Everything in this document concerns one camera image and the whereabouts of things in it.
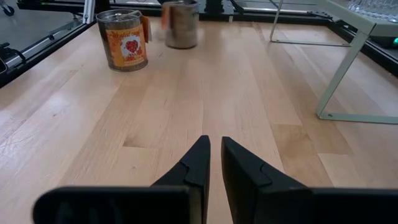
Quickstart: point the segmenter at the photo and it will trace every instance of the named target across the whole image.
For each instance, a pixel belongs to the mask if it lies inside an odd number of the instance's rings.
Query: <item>orange label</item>
[[[106,30],[115,66],[137,65],[147,59],[142,24],[131,29]]]
[[[148,43],[149,41],[152,40],[152,35],[150,33],[150,21],[149,18],[146,16],[141,16],[141,19],[142,19],[142,25],[144,26],[145,42]]]
[[[162,5],[162,29],[166,30],[170,20],[170,3],[165,2]]]

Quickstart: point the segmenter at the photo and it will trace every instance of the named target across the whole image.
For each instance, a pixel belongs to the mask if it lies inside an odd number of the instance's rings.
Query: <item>red strawberry label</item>
[[[127,41],[126,48],[132,53],[134,53],[138,48],[138,42],[136,40]]]

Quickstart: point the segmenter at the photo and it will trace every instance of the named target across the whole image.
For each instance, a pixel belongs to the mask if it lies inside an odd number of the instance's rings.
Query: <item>shelf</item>
[[[347,8],[347,1],[322,0],[318,2],[318,5],[365,34],[380,37],[398,37],[398,23],[375,19],[353,12]]]

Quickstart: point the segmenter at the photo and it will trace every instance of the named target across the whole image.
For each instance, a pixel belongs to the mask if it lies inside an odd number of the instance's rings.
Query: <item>butcher block countertop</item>
[[[95,25],[0,89],[0,223],[31,223],[57,186],[148,186],[202,134],[211,224],[232,223],[222,136],[309,186],[398,187],[398,126],[315,115],[347,48],[270,43],[267,23],[200,22],[198,46],[175,50],[151,20],[142,70],[110,70]],[[322,26],[279,25],[277,36],[343,41]],[[328,110],[397,116],[397,87],[360,54]]]

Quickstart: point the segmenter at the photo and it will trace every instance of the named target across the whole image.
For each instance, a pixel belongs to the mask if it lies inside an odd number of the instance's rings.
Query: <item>tin can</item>
[[[165,2],[170,8],[166,45],[176,49],[189,49],[198,44],[198,3],[196,1]]]
[[[116,9],[99,13],[99,32],[111,69],[131,72],[148,64],[142,14],[139,11]]]

